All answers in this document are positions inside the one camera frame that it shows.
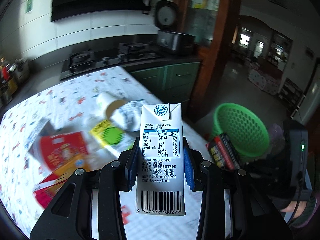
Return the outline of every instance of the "tiled wall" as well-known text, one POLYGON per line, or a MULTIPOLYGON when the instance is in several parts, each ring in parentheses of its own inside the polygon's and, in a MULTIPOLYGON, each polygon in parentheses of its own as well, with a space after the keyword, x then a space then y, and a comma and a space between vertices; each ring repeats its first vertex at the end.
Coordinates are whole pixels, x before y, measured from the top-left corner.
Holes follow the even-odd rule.
MULTIPOLYGON (((141 11, 103 11, 50 22, 52 0, 13 0, 0 22, 0 53, 8 60, 35 59, 53 50, 104 37, 156 34, 154 17, 141 11)), ((159 0, 151 0, 154 7, 159 0)))

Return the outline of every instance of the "blue gripper pad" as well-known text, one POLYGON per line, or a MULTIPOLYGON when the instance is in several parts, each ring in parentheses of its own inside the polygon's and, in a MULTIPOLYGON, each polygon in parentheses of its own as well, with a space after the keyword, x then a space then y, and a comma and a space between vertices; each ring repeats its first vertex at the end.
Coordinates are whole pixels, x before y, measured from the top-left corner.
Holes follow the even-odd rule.
POLYGON ((184 155, 184 175, 186 176, 187 185, 190 187, 190 190, 195 188, 195 178, 193 174, 193 168, 191 161, 188 155, 188 150, 186 147, 183 148, 184 155))
POLYGON ((134 150, 133 154, 133 159, 130 165, 130 168, 128 170, 128 188, 129 190, 132 190, 132 187, 136 183, 136 177, 137 177, 137 172, 138 172, 138 155, 139 152, 141 152, 140 147, 139 147, 139 140, 137 143, 137 147, 132 148, 134 150))

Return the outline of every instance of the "gas stove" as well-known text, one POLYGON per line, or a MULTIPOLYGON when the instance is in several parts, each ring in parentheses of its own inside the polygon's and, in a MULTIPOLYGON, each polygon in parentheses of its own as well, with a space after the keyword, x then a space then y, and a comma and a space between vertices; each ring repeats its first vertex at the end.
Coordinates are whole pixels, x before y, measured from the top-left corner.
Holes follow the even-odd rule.
POLYGON ((91 49, 71 54, 62 67, 60 80, 93 72, 101 68, 164 57, 158 52, 151 50, 148 44, 142 43, 120 43, 118 49, 106 50, 104 55, 101 59, 97 59, 91 49))

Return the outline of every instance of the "person's hand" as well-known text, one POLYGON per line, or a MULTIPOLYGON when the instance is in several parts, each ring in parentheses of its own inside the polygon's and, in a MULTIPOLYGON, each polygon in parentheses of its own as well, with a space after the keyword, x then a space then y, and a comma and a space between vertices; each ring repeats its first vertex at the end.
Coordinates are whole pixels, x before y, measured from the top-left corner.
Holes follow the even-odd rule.
MULTIPOLYGON (((287 206, 285 209, 281 210, 281 212, 293 212, 295 207, 296 207, 297 202, 296 201, 291 201, 289 206, 287 206)), ((307 202, 306 201, 300 201, 298 209, 294 215, 293 218, 297 218, 302 214, 304 209, 306 208, 307 202)))

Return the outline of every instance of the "cable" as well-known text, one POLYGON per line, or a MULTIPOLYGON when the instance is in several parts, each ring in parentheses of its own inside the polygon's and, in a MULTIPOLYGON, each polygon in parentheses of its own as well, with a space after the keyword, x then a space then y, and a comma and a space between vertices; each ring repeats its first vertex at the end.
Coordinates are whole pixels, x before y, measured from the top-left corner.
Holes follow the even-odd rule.
POLYGON ((301 123, 302 123, 302 118, 301 118, 301 115, 300 115, 300 112, 299 112, 299 109, 298 109, 298 108, 297 108, 297 112, 298 112, 298 114, 299 114, 300 121, 301 121, 301 123))
POLYGON ((302 172, 300 171, 299 172, 299 176, 300 176, 300 179, 298 181, 298 184, 299 184, 299 194, 298 194, 298 198, 297 198, 297 203, 296 203, 296 206, 294 208, 294 211, 290 217, 290 219, 288 220, 287 224, 289 225, 291 223, 291 221, 293 220, 293 217, 294 215, 296 214, 297 210, 298 210, 298 207, 299 207, 299 204, 300 204, 300 197, 301 197, 301 193, 302 193, 302 183, 303 183, 303 178, 302 178, 302 172))

